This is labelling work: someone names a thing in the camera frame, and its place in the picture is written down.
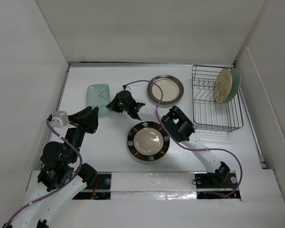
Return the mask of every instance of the green plate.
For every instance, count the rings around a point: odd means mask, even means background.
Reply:
[[[227,103],[231,101],[235,95],[238,93],[239,86],[241,85],[241,73],[237,69],[231,69],[230,70],[231,76],[232,76],[232,88],[230,90],[229,95],[226,97],[226,99],[223,101],[223,103]]]

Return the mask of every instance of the metal rack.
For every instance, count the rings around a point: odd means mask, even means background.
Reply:
[[[192,67],[193,126],[195,129],[232,132],[243,127],[239,95],[228,103],[214,99],[215,81],[222,67]]]

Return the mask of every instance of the white wall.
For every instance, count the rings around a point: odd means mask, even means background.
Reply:
[[[36,0],[68,61],[232,64],[264,0]]]
[[[67,66],[34,1],[0,0],[0,227],[38,167]]]
[[[262,153],[285,199],[285,0],[268,0],[263,10],[237,67]]]

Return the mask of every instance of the plate rim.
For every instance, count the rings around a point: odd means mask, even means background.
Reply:
[[[179,94],[177,95],[177,97],[176,97],[175,99],[173,99],[173,100],[171,100],[171,101],[161,101],[160,104],[161,104],[161,105],[162,105],[162,104],[163,104],[163,105],[171,105],[171,104],[173,104],[173,103],[179,101],[179,100],[182,98],[182,96],[184,95],[184,85],[182,84],[182,82],[181,82],[178,78],[176,78],[176,77],[174,77],[174,76],[171,76],[171,75],[158,75],[158,76],[156,76],[156,77],[154,77],[154,78],[151,79],[151,81],[150,81],[149,84],[148,84],[148,88],[147,88],[148,95],[150,96],[150,98],[151,98],[152,100],[156,101],[157,103],[159,102],[159,99],[157,99],[157,98],[154,96],[153,92],[152,92],[152,87],[154,86],[153,83],[155,83],[156,81],[158,81],[158,80],[160,80],[160,79],[170,79],[170,80],[172,80],[172,81],[175,82],[175,84],[178,86],[179,91],[180,91]]]

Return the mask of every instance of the wire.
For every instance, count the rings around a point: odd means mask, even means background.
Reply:
[[[242,178],[243,178],[243,168],[242,168],[242,164],[241,162],[239,161],[239,159],[236,157],[236,155],[228,150],[225,150],[225,149],[221,149],[221,148],[205,148],[205,149],[191,149],[191,148],[187,148],[183,145],[181,145],[180,143],[178,143],[174,138],[173,136],[168,132],[168,130],[166,129],[166,127],[163,125],[161,119],[160,119],[160,116],[158,114],[158,106],[160,105],[161,101],[162,101],[162,98],[163,98],[163,91],[162,89],[160,88],[160,86],[158,84],[156,84],[155,82],[152,82],[152,81],[149,81],[149,80],[137,80],[137,81],[134,81],[134,82],[130,82],[128,84],[125,84],[123,85],[123,88],[127,87],[128,85],[131,85],[131,84],[134,84],[134,83],[138,83],[138,82],[148,82],[148,83],[152,83],[153,85],[157,86],[159,88],[159,90],[161,91],[161,98],[159,100],[159,102],[156,104],[156,107],[155,107],[155,114],[156,114],[156,118],[157,120],[159,121],[159,123],[161,124],[162,128],[166,131],[166,133],[170,136],[170,138],[181,148],[183,148],[184,150],[187,150],[187,151],[191,151],[191,152],[196,152],[196,151],[205,151],[205,150],[210,150],[210,151],[224,151],[224,152],[227,152],[229,154],[231,154],[235,159],[236,161],[238,162],[238,165],[239,165],[239,169],[240,169],[240,178],[239,178],[239,181],[236,185],[236,187],[233,189],[233,191],[231,191],[230,193],[228,194],[221,194],[221,193],[218,193],[218,192],[207,192],[208,194],[215,194],[215,195],[218,195],[218,196],[221,196],[221,197],[228,197],[230,195],[232,195],[233,193],[236,192],[236,190],[238,189],[239,185],[241,184],[242,182]]]
[[[99,184],[99,180],[96,182],[96,185],[95,185],[95,187],[93,188],[93,196],[95,196],[95,191],[96,191],[96,189],[97,189],[97,187],[98,187],[98,184]]]
[[[75,174],[66,182],[64,183],[62,186],[60,186],[58,189],[50,192],[48,195],[45,195],[43,197],[40,197],[34,201],[32,201],[31,203],[28,203],[26,205],[24,205],[22,208],[20,208],[19,210],[17,210],[13,215],[12,217],[10,217],[10,219],[7,221],[7,223],[4,225],[3,228],[8,228],[8,226],[10,225],[10,223],[12,222],[12,220],[21,212],[23,211],[25,208],[27,208],[29,205],[33,204],[33,203],[37,203],[37,202],[40,202],[52,195],[54,195],[56,192],[62,190],[66,185],[68,185],[80,172],[80,169],[82,167],[82,156],[81,154],[79,153],[79,151],[77,150],[77,148],[75,146],[73,146],[67,139],[65,139],[64,137],[61,137],[60,134],[58,132],[55,131],[55,129],[51,126],[51,124],[49,123],[50,121],[47,120],[47,126],[48,128],[52,131],[52,133],[54,133],[56,136],[58,136],[59,138],[62,139],[63,142],[65,142],[73,151],[75,151],[75,153],[78,155],[79,157],[79,166],[75,172]]]
[[[230,186],[234,189],[234,186],[230,183],[230,181],[227,181],[227,183],[230,184]]]

